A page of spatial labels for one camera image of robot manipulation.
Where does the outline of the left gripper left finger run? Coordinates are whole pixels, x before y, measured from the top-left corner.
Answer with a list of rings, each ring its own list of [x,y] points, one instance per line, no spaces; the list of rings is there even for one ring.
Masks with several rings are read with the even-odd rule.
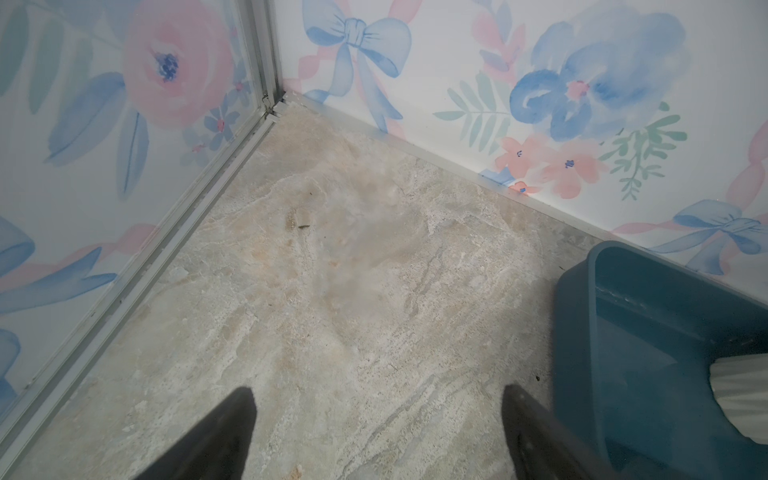
[[[250,388],[234,389],[139,479],[240,479],[257,420]]]

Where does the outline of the potted plant orange flowers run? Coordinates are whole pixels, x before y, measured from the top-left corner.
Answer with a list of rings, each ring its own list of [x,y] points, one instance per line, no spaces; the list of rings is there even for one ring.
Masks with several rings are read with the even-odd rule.
[[[728,421],[741,435],[767,444],[767,354],[717,359],[710,387]]]

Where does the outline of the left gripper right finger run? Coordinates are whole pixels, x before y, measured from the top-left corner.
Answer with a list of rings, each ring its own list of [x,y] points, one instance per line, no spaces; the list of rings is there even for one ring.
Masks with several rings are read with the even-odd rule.
[[[504,388],[501,418],[518,479],[616,479],[618,473],[518,384]]]

